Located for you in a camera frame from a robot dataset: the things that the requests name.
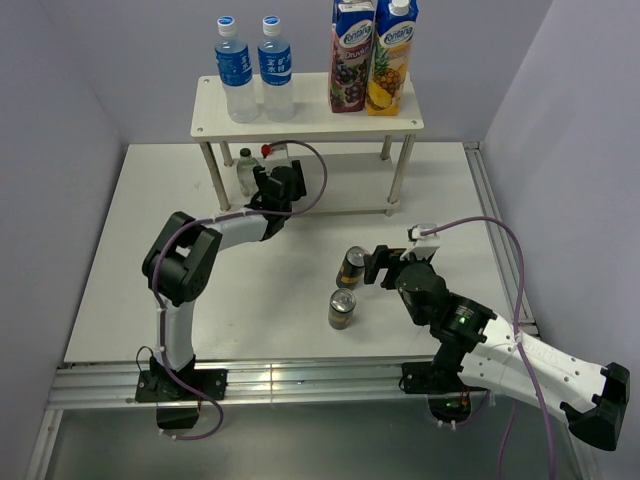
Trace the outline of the clear green cap bottle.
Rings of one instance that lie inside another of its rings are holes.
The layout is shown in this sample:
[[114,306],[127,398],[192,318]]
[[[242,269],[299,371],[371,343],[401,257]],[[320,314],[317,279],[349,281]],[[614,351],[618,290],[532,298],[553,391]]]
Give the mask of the clear green cap bottle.
[[258,191],[254,177],[254,168],[260,167],[260,162],[253,156],[249,148],[240,149],[240,157],[236,165],[236,173],[241,193],[250,198]]

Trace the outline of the black yellow drink can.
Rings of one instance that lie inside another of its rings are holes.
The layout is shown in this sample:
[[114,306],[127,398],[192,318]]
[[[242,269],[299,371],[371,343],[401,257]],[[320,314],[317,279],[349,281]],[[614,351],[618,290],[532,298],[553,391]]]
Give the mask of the black yellow drink can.
[[365,256],[369,252],[361,246],[350,247],[336,275],[336,286],[353,290],[362,280],[365,271]]
[[354,293],[345,288],[334,291],[329,300],[328,322],[336,330],[346,329],[356,308]]

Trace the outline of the blue label water bottle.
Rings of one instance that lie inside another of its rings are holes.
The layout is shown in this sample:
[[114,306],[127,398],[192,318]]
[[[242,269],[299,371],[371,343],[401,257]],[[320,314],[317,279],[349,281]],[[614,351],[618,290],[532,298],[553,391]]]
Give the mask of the blue label water bottle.
[[238,26],[232,16],[219,17],[217,28],[220,40],[215,45],[216,64],[228,115],[236,123],[251,123],[257,118],[259,108],[248,44],[239,37]]
[[271,121],[284,122],[295,113],[291,46],[278,16],[264,17],[262,31],[257,50],[266,114]]

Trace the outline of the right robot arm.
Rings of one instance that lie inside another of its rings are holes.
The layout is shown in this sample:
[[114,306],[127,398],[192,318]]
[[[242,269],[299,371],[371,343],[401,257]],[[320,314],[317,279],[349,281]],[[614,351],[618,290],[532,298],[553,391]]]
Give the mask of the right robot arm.
[[398,292],[411,320],[439,341],[429,361],[402,365],[407,394],[490,390],[538,406],[583,442],[618,446],[630,399],[630,372],[566,354],[524,332],[490,308],[451,292],[429,257],[376,247],[364,258],[364,281],[385,274],[382,288]]

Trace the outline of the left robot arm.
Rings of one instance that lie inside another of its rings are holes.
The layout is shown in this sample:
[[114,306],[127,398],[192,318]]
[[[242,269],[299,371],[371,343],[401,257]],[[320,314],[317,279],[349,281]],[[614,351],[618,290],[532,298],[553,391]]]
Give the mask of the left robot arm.
[[214,379],[195,371],[192,327],[196,299],[204,292],[219,252],[272,238],[291,217],[292,204],[307,195],[301,162],[268,171],[254,169],[258,191],[240,211],[197,220],[170,216],[142,264],[159,308],[158,350],[139,375],[139,403],[194,400],[211,395]]

